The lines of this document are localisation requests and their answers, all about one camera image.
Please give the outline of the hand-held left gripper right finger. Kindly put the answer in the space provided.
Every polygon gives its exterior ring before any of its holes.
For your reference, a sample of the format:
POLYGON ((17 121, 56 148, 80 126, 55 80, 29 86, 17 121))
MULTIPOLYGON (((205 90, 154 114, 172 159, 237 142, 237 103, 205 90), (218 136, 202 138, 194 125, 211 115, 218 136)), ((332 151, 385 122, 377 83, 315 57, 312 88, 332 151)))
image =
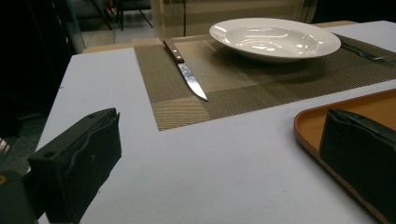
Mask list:
POLYGON ((396 131, 362 115, 330 109, 319 155, 389 224, 396 224, 396 131))

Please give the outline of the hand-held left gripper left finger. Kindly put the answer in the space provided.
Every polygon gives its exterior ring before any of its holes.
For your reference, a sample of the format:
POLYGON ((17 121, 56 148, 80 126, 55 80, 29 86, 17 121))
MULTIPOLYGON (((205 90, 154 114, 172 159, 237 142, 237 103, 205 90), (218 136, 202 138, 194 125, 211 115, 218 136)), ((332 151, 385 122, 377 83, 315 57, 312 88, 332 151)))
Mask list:
POLYGON ((80 222, 121 158, 119 120, 114 108, 94 112, 28 159, 43 184, 49 222, 80 222))

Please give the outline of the wooden serving tray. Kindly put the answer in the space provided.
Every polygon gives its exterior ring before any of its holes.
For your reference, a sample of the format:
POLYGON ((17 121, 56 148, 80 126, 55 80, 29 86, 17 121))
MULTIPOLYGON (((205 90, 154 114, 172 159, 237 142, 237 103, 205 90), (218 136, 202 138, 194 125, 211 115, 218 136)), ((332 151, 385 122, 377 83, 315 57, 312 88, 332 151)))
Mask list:
POLYGON ((330 108, 354 112, 396 131, 396 89, 380 91, 344 101, 313 107, 297 114, 293 131, 297 141, 306 149, 344 188, 346 188, 382 224, 390 224, 372 203, 361 197, 358 191, 335 172, 319 155, 319 146, 330 108))

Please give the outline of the wooden-handled table knife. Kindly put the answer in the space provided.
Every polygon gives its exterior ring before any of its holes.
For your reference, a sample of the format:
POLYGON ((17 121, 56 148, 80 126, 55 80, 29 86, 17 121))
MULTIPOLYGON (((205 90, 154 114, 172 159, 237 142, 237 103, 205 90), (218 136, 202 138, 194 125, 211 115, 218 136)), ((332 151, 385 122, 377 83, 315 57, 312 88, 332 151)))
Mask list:
POLYGON ((187 85, 191 89, 191 91, 201 98, 202 100, 208 101, 204 90, 202 89, 201 85, 199 84, 197 78, 193 74, 193 72, 190 70, 190 68, 187 66, 184 58, 182 57, 181 53, 179 52, 178 48, 176 45, 173 43, 172 40, 170 39, 165 39, 163 41, 163 44, 169 53, 169 55, 172 57, 172 60, 175 62, 177 65, 180 74, 183 76, 185 79, 187 85))

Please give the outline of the white deep plate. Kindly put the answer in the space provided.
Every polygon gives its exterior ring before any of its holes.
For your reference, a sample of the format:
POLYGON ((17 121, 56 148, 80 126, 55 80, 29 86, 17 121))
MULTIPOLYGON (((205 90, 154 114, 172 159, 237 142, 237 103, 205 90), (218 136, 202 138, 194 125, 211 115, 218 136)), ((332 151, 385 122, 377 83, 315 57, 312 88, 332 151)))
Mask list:
POLYGON ((333 33, 298 21, 245 18, 212 25, 209 34, 223 46, 263 63, 291 63, 330 55, 341 47, 333 33))

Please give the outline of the woven beige placemat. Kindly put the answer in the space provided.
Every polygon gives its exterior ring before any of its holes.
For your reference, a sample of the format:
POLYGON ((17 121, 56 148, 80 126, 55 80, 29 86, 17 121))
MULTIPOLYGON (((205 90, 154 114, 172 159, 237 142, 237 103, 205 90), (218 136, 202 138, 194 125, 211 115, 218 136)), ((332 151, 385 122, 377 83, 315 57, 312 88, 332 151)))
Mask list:
POLYGON ((208 35, 175 38, 207 99, 197 97, 163 42, 137 39, 134 51, 161 131, 347 91, 396 79, 396 52, 343 37, 379 56, 370 61, 346 49, 294 63, 259 63, 208 35))

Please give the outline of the white table cover sheet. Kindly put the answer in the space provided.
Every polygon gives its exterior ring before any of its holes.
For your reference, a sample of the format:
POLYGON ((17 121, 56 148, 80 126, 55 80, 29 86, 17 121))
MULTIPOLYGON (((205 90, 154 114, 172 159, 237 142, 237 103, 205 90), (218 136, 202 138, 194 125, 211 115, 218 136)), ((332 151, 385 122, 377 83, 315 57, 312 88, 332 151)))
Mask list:
POLYGON ((41 142, 92 112, 120 112, 122 156, 81 224, 372 224, 296 142, 295 115, 390 89, 374 84, 159 131, 132 49, 74 56, 41 142))

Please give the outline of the light wooden bench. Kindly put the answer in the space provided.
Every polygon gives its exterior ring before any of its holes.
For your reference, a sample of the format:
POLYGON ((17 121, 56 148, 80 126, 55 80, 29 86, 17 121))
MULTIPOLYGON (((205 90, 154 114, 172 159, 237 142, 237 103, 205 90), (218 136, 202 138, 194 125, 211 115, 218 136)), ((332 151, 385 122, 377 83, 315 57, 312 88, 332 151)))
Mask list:
POLYGON ((154 35, 206 35, 220 21, 276 18, 311 22, 318 0, 150 0, 154 35))

